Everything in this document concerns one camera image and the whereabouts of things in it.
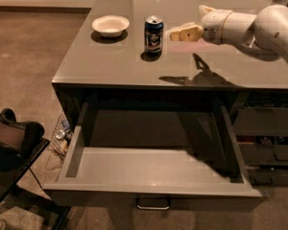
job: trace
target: black bag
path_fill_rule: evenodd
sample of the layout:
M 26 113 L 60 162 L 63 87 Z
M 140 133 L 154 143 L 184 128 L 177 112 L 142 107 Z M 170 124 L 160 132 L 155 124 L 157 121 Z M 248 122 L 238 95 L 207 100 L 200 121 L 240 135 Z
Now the black bag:
M 44 134 L 37 122 L 17 122 L 11 109 L 0 113 L 0 172 L 18 169 Z

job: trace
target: black chair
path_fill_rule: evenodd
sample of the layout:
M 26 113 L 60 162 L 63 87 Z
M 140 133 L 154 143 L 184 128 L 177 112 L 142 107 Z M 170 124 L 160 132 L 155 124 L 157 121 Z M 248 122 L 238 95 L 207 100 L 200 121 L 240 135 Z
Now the black chair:
M 17 182 L 27 172 L 31 171 L 36 182 L 41 188 L 41 185 L 31 170 L 31 166 L 39 158 L 50 144 L 50 141 L 43 138 L 43 127 L 36 122 L 18 123 L 15 116 L 10 109 L 4 109 L 0 113 L 0 203 L 6 198 L 8 194 L 19 196 L 25 190 L 17 186 Z M 69 207 L 59 207 L 53 201 L 39 195 L 32 194 L 28 198 L 31 203 L 51 211 L 58 215 L 56 222 L 52 229 L 60 229 L 63 220 L 68 214 Z

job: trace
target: cabinet top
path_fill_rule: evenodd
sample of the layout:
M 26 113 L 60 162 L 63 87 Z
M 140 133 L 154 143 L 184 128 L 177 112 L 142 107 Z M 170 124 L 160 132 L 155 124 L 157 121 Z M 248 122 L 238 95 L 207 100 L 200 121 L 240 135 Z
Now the cabinet top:
M 67 52 L 53 84 L 106 88 L 288 90 L 288 65 L 266 62 L 228 45 L 170 41 L 167 31 L 187 22 L 200 24 L 201 4 L 258 13 L 273 0 L 97 0 Z M 103 15 L 120 15 L 130 26 L 118 38 L 103 38 L 91 24 Z M 144 23 L 149 15 L 164 22 L 159 58 L 144 53 Z

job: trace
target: floor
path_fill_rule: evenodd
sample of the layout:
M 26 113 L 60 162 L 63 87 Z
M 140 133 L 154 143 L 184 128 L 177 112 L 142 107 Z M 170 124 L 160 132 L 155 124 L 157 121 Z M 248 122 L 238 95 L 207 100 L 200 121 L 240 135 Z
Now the floor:
M 0 110 L 34 120 L 51 139 L 61 113 L 51 79 L 84 22 L 85 12 L 0 11 Z M 38 180 L 55 180 L 60 160 L 46 150 L 32 167 Z M 47 195 L 27 172 L 18 186 Z M 288 230 L 288 188 L 262 188 L 269 197 L 251 212 L 139 211 L 73 207 L 61 229 L 93 230 Z M 9 195 L 0 204 L 8 229 L 50 229 L 56 215 Z

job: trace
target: white bowl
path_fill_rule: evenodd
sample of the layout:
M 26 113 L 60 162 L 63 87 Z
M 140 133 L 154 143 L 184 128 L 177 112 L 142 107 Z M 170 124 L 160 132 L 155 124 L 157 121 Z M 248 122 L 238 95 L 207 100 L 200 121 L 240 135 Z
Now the white bowl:
M 92 28 L 104 37 L 120 36 L 129 27 L 129 20 L 122 16 L 107 15 L 95 19 Z

